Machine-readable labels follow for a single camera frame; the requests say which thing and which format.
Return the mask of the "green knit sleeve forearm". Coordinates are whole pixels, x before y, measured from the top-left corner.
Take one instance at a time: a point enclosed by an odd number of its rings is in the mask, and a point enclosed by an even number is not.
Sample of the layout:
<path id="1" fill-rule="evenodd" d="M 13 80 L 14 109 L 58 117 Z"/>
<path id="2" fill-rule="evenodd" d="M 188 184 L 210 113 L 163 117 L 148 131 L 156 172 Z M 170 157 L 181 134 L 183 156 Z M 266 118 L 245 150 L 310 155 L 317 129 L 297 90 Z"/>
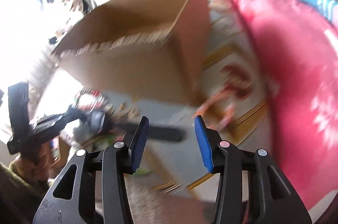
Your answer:
<path id="1" fill-rule="evenodd" d="M 26 218 L 33 218 L 50 183 L 23 180 L 16 172 L 14 163 L 9 167 L 1 163 L 1 197 L 18 209 Z"/>

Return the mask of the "person's left hand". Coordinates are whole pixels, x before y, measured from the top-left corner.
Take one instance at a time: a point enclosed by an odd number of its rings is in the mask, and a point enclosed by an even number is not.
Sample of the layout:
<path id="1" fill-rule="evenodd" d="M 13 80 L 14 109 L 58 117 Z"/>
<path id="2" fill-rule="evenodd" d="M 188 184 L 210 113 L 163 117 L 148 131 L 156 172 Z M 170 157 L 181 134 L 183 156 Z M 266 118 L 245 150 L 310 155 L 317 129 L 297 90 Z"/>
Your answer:
<path id="1" fill-rule="evenodd" d="M 39 151 L 38 159 L 32 162 L 22 155 L 14 160 L 17 174 L 28 183 L 47 182 L 49 179 L 50 166 L 52 164 L 52 152 L 50 143 L 44 143 Z"/>

